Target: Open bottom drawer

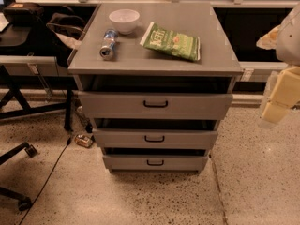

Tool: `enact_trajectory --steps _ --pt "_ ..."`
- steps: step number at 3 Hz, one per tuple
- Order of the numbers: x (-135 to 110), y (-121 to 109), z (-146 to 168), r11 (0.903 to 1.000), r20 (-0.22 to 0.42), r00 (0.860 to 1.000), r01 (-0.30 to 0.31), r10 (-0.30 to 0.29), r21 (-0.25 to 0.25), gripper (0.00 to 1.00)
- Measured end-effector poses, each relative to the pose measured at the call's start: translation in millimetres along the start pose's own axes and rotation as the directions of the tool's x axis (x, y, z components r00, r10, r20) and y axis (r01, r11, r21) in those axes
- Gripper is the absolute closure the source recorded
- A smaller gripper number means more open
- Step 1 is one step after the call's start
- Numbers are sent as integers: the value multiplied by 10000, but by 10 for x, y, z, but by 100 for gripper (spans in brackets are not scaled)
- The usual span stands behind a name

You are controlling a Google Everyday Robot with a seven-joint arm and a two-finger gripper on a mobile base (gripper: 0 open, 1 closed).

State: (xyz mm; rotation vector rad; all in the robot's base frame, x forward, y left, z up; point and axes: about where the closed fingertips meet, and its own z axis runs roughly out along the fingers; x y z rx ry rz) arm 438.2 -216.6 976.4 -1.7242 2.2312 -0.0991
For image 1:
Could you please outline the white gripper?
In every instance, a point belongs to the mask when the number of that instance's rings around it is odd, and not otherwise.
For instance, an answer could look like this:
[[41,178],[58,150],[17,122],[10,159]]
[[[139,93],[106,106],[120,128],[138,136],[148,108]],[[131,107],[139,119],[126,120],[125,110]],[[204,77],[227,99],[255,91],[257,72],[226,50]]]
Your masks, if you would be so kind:
[[[265,50],[275,49],[278,45],[278,30],[279,25],[260,37],[256,46]],[[267,102],[260,106],[259,126],[261,128],[277,126],[289,113],[289,108],[300,101],[300,67],[289,67],[279,73],[273,100],[277,105]]]

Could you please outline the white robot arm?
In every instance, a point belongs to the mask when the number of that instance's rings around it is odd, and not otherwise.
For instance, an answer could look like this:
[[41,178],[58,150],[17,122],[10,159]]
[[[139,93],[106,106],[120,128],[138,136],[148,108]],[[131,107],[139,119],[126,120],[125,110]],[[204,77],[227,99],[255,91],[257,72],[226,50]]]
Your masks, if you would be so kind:
[[260,106],[259,125],[273,128],[300,101],[300,5],[261,37],[256,46],[274,49],[277,59],[287,64],[285,69],[269,76]]

